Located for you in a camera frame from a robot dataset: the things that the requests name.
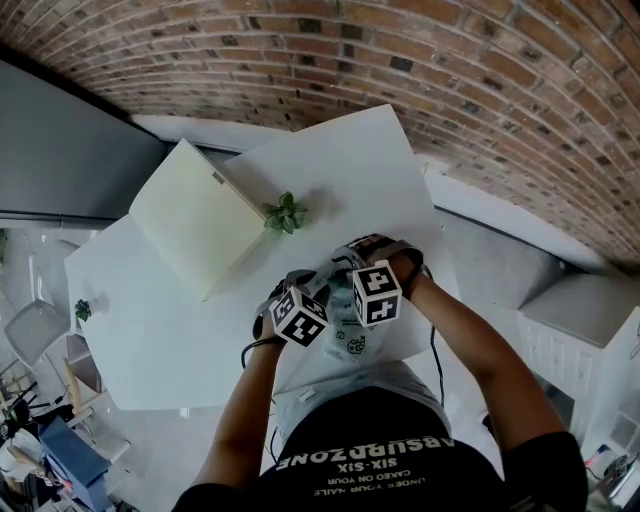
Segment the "brick wall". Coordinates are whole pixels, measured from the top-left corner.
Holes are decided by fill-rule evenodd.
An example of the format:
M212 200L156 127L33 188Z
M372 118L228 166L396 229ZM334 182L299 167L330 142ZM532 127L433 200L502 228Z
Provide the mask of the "brick wall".
M301 129L391 103L415 151L640 269L628 0L0 0L0 41L131 113Z

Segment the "white cube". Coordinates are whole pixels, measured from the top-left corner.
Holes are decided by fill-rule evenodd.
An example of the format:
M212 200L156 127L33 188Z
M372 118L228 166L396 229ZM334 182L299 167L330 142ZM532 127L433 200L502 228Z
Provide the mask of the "white cube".
M276 334L305 347L329 326L326 308L294 286L269 309Z
M400 316L402 288L387 260L353 271L353 301L363 327L390 322Z

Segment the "gray floor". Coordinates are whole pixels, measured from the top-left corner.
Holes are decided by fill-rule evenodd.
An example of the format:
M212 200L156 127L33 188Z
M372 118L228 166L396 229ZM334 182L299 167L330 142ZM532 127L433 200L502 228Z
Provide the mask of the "gray floor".
M459 281L462 300L485 317L513 345L519 342L516 309L536 293L559 279L565 272L555 257L496 232L455 216L438 212ZM3 326L30 302L28 259L35 255L37 274L42 277L42 295L54 305L64 302L66 280L61 275L59 239L70 234L61 231L8 230L4 268L0 272L0 316ZM88 233L72 233L81 244ZM63 343L48 351L38 363L38 381L51 396L64 392L53 371L61 375ZM0 333L0 367L12 359L6 339ZM445 410L451 418L454 436L482 451L499 465L495 442L478 422L484 408L477 385L452 354L443 348ZM409 362L432 388L437 387L430 352ZM141 511L170 510L173 503L199 469L210 445L221 407L182 411L120 411L110 397L96 404L96 416L117 434L126 437L132 448L122 458L131 475L117 493ZM270 465L265 454L263 467Z

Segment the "white table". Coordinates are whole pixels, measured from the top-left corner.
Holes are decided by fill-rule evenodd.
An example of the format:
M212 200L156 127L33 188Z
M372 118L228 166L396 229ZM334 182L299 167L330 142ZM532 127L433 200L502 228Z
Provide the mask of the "white table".
M391 107L303 130L229 160L223 171L257 204L291 190L313 219L293 236L265 237L223 293L194 301L129 216L65 261L71 304L91 297L105 304L83 332L118 407L225 403L242 371L240 352L252 341L255 307L288 271L316 268L358 236L410 241L436 281L458 296L444 235ZM407 305L387 339L383 358L410 357L429 346L429 324ZM308 349L288 344L275 391L352 370L322 351L320 340Z

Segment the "green plant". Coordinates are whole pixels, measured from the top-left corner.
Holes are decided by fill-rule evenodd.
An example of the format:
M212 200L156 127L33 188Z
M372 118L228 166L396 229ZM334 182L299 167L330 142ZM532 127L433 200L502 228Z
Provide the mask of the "green plant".
M76 302L76 316L83 322L89 320L89 317L91 316L91 307L86 300L79 300Z
M274 233L281 234L283 231L290 235L296 229L300 229L306 222L307 208L293 200L291 192L285 192L280 196L279 206L263 204L267 214L264 222L265 228L270 228Z

